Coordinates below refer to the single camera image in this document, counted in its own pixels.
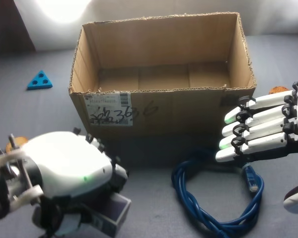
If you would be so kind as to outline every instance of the white wall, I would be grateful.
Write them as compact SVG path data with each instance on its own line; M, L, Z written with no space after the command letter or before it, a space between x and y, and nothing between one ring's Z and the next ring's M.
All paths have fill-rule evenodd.
M143 16L235 11L241 14L246 35L298 33L298 0L14 0L38 51L74 48L80 27L91 21ZM38 3L53 3L46 14ZM78 12L82 1L91 1L72 22L59 19Z

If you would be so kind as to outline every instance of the bright light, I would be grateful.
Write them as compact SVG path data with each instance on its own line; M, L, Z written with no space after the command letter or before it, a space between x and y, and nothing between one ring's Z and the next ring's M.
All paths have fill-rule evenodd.
M91 0L37 0L43 12L59 23L70 23L80 18Z

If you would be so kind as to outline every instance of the blue cable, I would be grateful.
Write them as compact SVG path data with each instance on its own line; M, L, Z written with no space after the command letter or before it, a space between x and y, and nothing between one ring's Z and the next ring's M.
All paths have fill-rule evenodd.
M239 218L230 222L218 222L205 210L203 210L195 197L186 189L186 169L200 163L201 157L211 158L213 155L207 150L194 152L188 161L180 163L172 171L172 184L177 195L187 212L199 222L203 223L210 231L214 232L218 238L234 238L236 235L252 229L258 219L259 207L264 190L263 179L255 173L250 164L244 164L242 173L245 177L248 188L253 196Z

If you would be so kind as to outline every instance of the gray table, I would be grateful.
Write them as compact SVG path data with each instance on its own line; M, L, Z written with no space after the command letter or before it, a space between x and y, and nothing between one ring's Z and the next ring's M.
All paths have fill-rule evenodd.
M258 81L254 96L298 80L298 36L247 37ZM68 96L73 50L0 58L0 146L7 135L33 136L55 130L83 128ZM44 70L53 82L50 90L26 92L32 77ZM123 194L132 200L119 238L210 237L184 215L171 186L171 168L184 151L197 145L190 136L164 136L114 141L110 147L122 157L131 175ZM159 148L160 142L165 147ZM285 194L298 185L298 154L253 164L265 181L259 221L250 238L297 238L298 215L283 208ZM220 221L237 218L249 202L239 175L201 172L188 182L200 205ZM35 238L42 232L31 223L33 208L24 207L0 221L0 238ZM103 237L89 228L69 238Z

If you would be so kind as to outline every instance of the cardboard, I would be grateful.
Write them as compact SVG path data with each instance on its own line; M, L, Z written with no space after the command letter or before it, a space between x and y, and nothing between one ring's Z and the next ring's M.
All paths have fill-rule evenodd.
M83 25L69 94L93 136L216 135L255 87L240 16L225 12ZM130 94L132 125L93 124L86 97L117 92Z

